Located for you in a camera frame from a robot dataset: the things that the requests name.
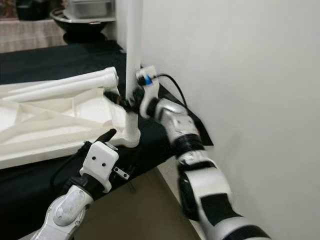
white pole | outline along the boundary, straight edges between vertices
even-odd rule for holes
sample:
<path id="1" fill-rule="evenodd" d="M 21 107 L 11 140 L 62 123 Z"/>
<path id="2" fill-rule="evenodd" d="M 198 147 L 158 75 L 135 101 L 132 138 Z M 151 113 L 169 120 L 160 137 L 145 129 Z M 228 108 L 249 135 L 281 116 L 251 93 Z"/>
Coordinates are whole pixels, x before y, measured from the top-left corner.
<path id="1" fill-rule="evenodd" d="M 125 97 L 128 99 L 133 90 L 137 87 L 136 72 L 141 66 L 142 48 L 142 19 L 144 11 L 143 0 L 128 0 L 127 11 L 127 38 L 126 38 L 126 76 L 125 76 Z M 140 139 L 138 129 L 138 115 L 127 114 L 125 117 L 125 137 L 130 142 L 137 142 Z"/>

table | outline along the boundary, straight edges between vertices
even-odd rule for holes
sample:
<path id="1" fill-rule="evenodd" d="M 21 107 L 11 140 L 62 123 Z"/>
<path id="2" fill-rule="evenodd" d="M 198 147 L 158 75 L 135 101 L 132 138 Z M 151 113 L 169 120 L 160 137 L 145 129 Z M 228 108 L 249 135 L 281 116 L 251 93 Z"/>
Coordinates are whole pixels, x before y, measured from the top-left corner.
<path id="1" fill-rule="evenodd" d="M 0 84 L 52 80 L 99 71 L 114 66 L 119 76 L 119 92 L 125 95 L 126 54 L 115 41 L 72 44 L 0 54 Z M 178 102 L 164 87 L 160 97 Z M 203 123 L 192 112 L 203 143 L 213 145 Z M 135 178 L 174 155 L 165 129 L 152 120 L 139 117 L 140 144 L 135 148 L 118 147 L 117 167 L 135 166 Z M 0 170 L 0 239 L 16 240 L 41 227 L 49 204 L 56 198 L 50 178 L 68 157 Z M 57 176 L 60 190 L 71 177 L 78 176 L 84 157 L 68 164 Z M 119 177 L 112 190 L 126 182 Z"/>

wire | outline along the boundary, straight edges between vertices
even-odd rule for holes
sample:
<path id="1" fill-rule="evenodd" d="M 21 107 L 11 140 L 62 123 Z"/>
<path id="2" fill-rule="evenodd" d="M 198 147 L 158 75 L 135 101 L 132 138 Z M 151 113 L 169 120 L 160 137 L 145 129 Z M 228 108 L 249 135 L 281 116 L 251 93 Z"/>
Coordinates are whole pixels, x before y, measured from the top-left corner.
<path id="1" fill-rule="evenodd" d="M 184 94 L 182 93 L 181 88 L 179 87 L 179 85 L 178 85 L 178 83 L 176 82 L 176 80 L 175 80 L 172 76 L 170 76 L 170 75 L 168 75 L 168 74 L 165 74 L 165 73 L 161 73 L 161 74 L 158 74 L 158 75 L 155 76 L 155 78 L 158 78 L 158 77 L 167 77 L 168 79 L 171 80 L 171 82 L 173 82 L 173 84 L 174 84 L 175 87 L 178 89 L 178 91 L 179 91 L 179 93 L 180 93 L 180 95 L 181 95 L 181 98 L 182 98 L 182 101 L 183 101 L 183 105 L 185 106 L 186 109 L 188 109 L 185 96 L 184 96 Z"/>

white foam model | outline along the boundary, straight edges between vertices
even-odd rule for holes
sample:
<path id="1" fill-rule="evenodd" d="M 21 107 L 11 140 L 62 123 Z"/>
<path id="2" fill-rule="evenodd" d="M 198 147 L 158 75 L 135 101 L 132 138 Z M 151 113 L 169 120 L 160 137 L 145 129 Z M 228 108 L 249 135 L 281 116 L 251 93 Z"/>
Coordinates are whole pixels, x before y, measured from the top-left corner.
<path id="1" fill-rule="evenodd" d="M 119 93 L 117 76 L 92 76 L 67 84 L 48 80 L 0 85 L 0 169 L 74 154 L 84 141 L 93 142 L 111 128 L 117 129 L 110 141 L 113 145 L 134 147 L 139 143 L 139 139 L 128 139 L 124 133 L 127 113 L 103 94 L 105 88 Z M 98 78 L 104 78 L 100 82 L 104 87 L 79 88 Z M 8 100 L 30 93 L 27 88 L 37 89 L 31 91 L 33 94 L 46 91 L 47 95 L 24 103 Z M 57 88 L 60 93 L 48 97 L 50 89 Z"/>

